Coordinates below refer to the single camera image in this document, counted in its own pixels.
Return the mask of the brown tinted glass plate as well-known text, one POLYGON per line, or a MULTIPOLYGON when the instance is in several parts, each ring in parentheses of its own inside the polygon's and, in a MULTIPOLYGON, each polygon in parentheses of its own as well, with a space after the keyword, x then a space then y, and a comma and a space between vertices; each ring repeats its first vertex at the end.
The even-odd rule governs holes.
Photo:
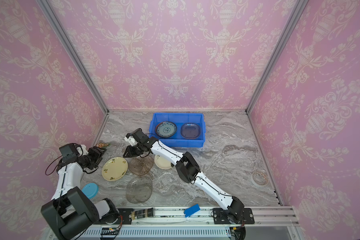
POLYGON ((145 158, 134 157, 128 160, 129 170, 136 176, 146 175, 154 165, 154 158, 147 156, 145 158))

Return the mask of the yellow floral plate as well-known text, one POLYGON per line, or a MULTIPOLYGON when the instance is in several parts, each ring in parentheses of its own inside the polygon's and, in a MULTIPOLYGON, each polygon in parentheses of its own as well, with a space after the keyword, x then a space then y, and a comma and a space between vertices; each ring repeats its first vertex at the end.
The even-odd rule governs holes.
POLYGON ((109 182, 121 179, 128 171, 128 162, 124 158, 115 157, 108 160, 102 168, 102 177, 109 182))

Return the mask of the cream plate with black patch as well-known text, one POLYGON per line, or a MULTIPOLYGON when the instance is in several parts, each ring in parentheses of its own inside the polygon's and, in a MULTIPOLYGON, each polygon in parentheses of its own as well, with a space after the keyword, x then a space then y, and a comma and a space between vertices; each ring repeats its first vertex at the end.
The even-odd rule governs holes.
POLYGON ((174 167, 174 165, 170 161, 159 155, 155 155, 154 161, 156 166, 162 170, 169 170, 174 167))

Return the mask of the teal blue patterned plate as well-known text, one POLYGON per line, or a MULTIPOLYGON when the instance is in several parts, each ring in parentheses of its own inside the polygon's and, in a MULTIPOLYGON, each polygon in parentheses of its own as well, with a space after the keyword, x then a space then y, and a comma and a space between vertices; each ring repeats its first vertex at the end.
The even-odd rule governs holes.
POLYGON ((156 126, 155 132, 160 138, 170 138, 177 132, 177 126, 172 122, 161 122, 156 126))

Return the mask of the clear glass plate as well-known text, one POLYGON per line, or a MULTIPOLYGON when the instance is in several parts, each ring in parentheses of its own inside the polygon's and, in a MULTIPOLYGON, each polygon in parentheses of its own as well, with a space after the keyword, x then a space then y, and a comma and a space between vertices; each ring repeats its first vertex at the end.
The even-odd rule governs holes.
POLYGON ((164 173, 155 178, 153 188, 162 197, 172 196, 183 189, 180 178, 173 173, 164 173))
POLYGON ((153 182, 150 178, 141 176, 130 180, 126 188, 126 198, 129 203, 146 202, 152 195, 153 182))
POLYGON ((195 123, 185 123, 181 127, 181 135, 185 139, 197 139, 201 134, 201 127, 195 123))

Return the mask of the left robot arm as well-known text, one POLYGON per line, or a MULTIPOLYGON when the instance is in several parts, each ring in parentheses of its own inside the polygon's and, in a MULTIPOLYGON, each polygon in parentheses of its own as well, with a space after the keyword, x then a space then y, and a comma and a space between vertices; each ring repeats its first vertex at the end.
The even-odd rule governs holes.
POLYGON ((41 214, 59 240, 79 237, 94 224, 114 224, 120 212, 105 198, 94 204, 80 189, 84 174, 94 173, 103 159, 105 148, 76 143, 59 148, 61 159, 56 172, 57 189, 52 199, 42 206, 41 214))

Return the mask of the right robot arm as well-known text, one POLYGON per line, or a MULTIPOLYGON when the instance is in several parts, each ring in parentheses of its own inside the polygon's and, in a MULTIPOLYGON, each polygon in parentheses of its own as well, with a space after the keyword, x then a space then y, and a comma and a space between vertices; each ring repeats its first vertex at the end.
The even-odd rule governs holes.
POLYGON ((176 167, 179 178, 183 182, 197 186, 217 202, 231 223, 241 224, 244 222, 245 205, 240 199, 228 194, 213 183, 202 172, 191 153, 178 152, 156 138, 137 141, 134 137, 127 136, 125 141, 129 146, 125 150, 124 158, 137 157, 143 153, 164 158, 176 167))

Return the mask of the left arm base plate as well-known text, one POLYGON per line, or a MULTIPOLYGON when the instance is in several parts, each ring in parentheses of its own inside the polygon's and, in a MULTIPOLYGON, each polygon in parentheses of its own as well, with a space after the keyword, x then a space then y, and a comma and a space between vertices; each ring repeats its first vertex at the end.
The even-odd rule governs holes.
POLYGON ((101 218, 100 223, 107 225, 131 225, 131 214, 133 211, 134 209, 131 208, 122 208, 110 211, 101 218))

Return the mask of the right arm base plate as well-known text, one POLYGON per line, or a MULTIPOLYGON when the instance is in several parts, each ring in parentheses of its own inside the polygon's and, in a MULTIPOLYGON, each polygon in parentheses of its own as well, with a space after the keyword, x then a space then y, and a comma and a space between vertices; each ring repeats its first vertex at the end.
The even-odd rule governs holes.
POLYGON ((214 208, 211 217, 214 219, 215 225, 253 225, 255 223, 254 214, 250 208, 244 208, 244 210, 237 215, 232 214, 229 210, 214 208))

